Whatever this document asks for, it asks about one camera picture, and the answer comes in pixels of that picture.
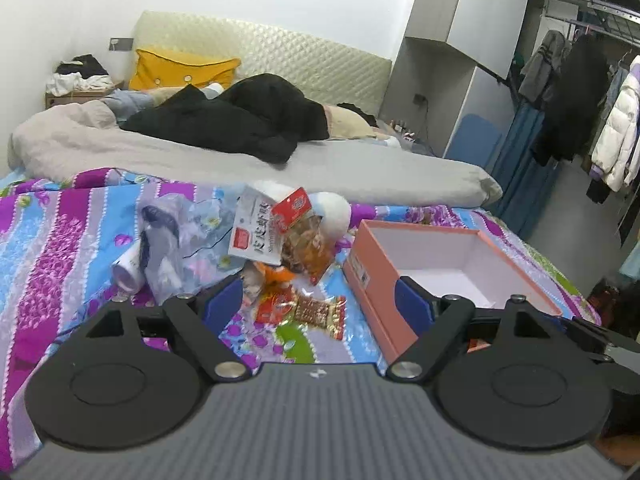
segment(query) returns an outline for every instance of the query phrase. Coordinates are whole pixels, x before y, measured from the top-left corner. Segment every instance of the open cardboard box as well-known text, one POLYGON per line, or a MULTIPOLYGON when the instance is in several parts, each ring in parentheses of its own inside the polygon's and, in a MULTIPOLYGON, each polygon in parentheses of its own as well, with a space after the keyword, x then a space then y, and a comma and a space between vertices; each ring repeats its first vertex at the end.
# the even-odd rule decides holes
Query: open cardboard box
POLYGON ((536 309, 561 314, 523 270, 472 229, 362 221, 344 274, 389 363, 417 339, 396 308, 400 276, 434 296, 458 294, 480 308, 504 308, 512 294, 524 294, 536 309))

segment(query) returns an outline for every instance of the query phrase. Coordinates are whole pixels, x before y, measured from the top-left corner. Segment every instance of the colorful bedding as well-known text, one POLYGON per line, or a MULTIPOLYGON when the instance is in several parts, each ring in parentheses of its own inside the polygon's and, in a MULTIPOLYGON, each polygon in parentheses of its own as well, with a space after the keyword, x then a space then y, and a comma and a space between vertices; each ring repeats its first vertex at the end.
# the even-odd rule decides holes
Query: colorful bedding
MULTIPOLYGON (((75 326, 116 293, 110 282, 110 265, 138 236, 138 203, 168 193, 181 193, 196 202, 218 200, 225 192, 231 190, 108 168, 80 173, 59 184, 46 180, 21 182, 0 192, 2 470, 11 470, 40 445, 24 408, 26 380, 47 352, 55 351, 75 326)), ((354 205, 353 212, 356 219, 482 229, 546 291, 564 316, 599 321, 564 276, 483 210, 354 205)), ((338 262, 348 254, 348 246, 347 240, 338 262)), ((304 281, 297 285, 318 296, 347 296, 343 342, 315 329, 270 328, 256 323, 250 306, 234 316, 220 336, 222 341, 253 368, 263 361, 374 362, 385 367, 338 265, 316 288, 304 281)), ((140 306, 153 304, 148 290, 133 301, 140 306)))

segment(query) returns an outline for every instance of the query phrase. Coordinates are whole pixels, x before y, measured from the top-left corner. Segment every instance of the beige bedsheet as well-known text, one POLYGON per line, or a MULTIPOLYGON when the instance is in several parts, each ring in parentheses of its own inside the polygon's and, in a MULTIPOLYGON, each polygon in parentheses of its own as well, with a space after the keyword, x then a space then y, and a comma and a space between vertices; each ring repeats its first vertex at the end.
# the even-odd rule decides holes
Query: beige bedsheet
POLYGON ((242 153, 153 139, 117 128, 113 113, 100 101, 34 115, 14 131, 11 151, 13 168, 22 166, 31 177, 55 181, 108 167, 196 183, 275 180, 373 204, 475 207, 502 194, 477 166, 356 140, 302 143, 285 166, 276 167, 242 153))

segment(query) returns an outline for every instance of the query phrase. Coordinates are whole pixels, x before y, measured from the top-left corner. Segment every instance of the blue curtain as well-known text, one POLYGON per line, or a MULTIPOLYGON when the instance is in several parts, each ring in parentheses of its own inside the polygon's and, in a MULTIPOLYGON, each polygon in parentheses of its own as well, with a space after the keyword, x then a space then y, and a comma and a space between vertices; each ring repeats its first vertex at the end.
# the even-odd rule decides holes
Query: blue curtain
POLYGON ((558 177, 553 159, 543 168, 529 150, 544 118, 543 112, 527 102, 520 103, 492 171, 504 194, 489 211, 523 240, 533 232, 558 177))

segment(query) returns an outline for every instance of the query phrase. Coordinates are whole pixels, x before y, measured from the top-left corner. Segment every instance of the headboard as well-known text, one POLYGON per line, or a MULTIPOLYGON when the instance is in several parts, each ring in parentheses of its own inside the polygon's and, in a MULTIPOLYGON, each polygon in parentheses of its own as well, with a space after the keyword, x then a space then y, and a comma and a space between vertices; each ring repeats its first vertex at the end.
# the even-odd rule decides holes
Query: headboard
POLYGON ((282 76, 322 104, 353 103, 377 115, 391 61, 329 40, 279 27, 146 10, 134 47, 156 46, 203 56, 239 57, 236 79, 263 72, 282 76))

